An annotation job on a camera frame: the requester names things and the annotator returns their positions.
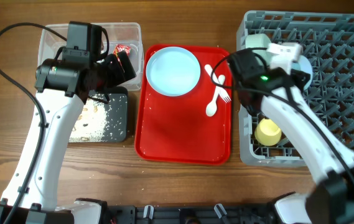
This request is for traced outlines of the mint green bowl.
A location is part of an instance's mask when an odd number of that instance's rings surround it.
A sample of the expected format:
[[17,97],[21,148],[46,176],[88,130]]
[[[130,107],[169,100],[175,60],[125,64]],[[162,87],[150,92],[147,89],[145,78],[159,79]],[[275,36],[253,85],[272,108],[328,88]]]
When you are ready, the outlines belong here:
[[253,52],[260,55],[266,64],[268,65],[271,59],[271,54],[266,51],[271,40],[266,34],[251,34],[246,37],[245,47],[246,48],[265,48],[265,50],[254,50]]

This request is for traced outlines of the light blue plate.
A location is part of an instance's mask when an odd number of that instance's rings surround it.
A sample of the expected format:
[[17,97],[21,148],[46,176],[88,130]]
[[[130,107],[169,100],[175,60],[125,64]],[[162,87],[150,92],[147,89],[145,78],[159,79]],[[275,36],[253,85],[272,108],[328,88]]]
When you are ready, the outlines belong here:
[[201,76],[198,59],[182,47],[156,51],[146,64],[150,86],[164,96],[182,96],[193,90]]

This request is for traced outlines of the yellow plastic cup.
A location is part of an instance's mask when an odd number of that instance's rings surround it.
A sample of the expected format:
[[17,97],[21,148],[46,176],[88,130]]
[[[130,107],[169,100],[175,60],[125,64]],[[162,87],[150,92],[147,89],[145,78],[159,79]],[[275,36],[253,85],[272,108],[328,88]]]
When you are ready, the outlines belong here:
[[258,123],[254,136],[260,144],[274,146],[281,140],[282,131],[272,120],[264,118]]

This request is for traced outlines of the white plastic fork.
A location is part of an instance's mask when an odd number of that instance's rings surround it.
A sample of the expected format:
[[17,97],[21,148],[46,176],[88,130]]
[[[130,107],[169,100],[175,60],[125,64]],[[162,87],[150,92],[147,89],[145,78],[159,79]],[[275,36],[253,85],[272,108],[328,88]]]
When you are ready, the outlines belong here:
[[[211,76],[212,71],[213,71],[211,65],[206,64],[206,65],[204,66],[204,68],[205,68],[205,71],[208,73],[208,75]],[[229,102],[231,101],[231,98],[230,98],[229,94],[228,94],[227,91],[226,91],[225,89],[223,89],[223,88],[220,90],[220,96],[221,96],[222,100],[223,100],[224,102],[226,102],[226,103],[229,103]]]

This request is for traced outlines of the white plastic spoon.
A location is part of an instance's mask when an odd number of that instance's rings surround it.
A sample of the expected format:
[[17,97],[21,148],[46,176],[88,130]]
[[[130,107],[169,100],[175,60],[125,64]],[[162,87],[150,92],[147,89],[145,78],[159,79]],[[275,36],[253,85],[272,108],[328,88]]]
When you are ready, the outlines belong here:
[[[225,81],[225,76],[220,75],[218,77],[218,81],[222,85]],[[217,98],[218,98],[218,95],[220,94],[220,92],[221,92],[221,87],[216,86],[214,94],[213,94],[213,98],[212,98],[211,102],[209,102],[209,104],[206,107],[206,115],[209,117],[213,116],[217,112]]]

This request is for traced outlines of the blue bowl with food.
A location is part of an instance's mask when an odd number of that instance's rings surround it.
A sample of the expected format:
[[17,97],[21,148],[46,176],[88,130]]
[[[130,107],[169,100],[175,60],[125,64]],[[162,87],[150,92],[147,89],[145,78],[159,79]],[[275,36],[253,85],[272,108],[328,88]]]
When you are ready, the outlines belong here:
[[292,63],[292,70],[291,71],[293,72],[293,70],[302,71],[302,72],[308,73],[310,75],[309,80],[305,82],[305,85],[303,87],[303,90],[308,89],[308,87],[310,87],[310,85],[312,83],[313,76],[314,76],[313,68],[311,66],[309,59],[307,59],[305,56],[301,55],[297,62]]

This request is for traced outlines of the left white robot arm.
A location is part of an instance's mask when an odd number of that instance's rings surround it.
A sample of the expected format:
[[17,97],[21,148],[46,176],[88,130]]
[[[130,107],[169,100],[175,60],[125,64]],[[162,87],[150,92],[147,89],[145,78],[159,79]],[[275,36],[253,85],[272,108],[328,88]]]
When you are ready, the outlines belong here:
[[72,21],[65,46],[37,67],[29,93],[34,115],[21,157],[0,199],[0,223],[114,223],[104,200],[78,198],[58,206],[60,170],[72,129],[95,91],[108,95],[135,77],[126,52],[109,46],[105,28]]

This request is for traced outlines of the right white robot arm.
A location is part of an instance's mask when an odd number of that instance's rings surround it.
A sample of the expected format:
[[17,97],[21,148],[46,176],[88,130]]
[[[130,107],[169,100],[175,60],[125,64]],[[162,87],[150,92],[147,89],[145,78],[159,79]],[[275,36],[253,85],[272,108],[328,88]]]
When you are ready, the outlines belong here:
[[292,69],[299,44],[270,44],[268,65],[259,48],[230,54],[229,65],[241,104],[273,121],[299,152],[315,189],[291,193],[273,204],[280,223],[353,223],[354,152],[341,143],[309,108],[302,89],[309,74]]

